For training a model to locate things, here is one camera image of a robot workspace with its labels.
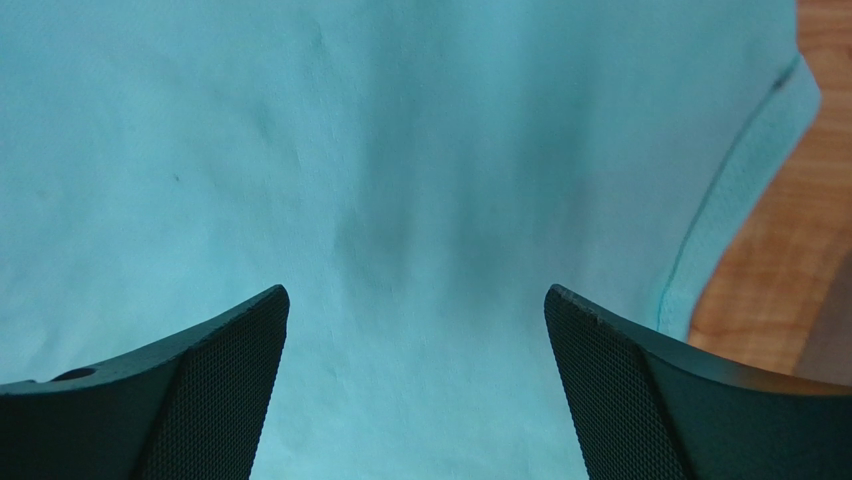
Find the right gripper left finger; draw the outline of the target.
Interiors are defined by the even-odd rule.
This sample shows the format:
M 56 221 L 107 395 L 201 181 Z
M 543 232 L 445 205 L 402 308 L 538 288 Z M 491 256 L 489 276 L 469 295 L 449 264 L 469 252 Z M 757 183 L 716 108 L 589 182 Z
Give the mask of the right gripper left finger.
M 1 388 L 5 479 L 246 479 L 290 300 L 273 286 L 136 350 Z

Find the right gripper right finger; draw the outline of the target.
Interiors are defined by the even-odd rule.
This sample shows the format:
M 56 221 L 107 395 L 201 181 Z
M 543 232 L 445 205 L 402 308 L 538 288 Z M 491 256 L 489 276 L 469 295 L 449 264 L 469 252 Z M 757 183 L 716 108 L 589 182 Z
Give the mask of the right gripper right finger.
M 561 285 L 548 335 L 593 479 L 847 479 L 851 390 L 727 360 Z

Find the mint green t shirt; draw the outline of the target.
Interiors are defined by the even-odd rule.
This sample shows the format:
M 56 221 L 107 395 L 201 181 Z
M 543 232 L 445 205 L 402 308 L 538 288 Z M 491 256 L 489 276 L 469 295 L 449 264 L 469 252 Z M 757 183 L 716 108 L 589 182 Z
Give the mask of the mint green t shirt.
M 256 479 L 582 479 L 561 284 L 677 339 L 812 122 L 792 1 L 5 1 L 1 379 L 273 284 Z

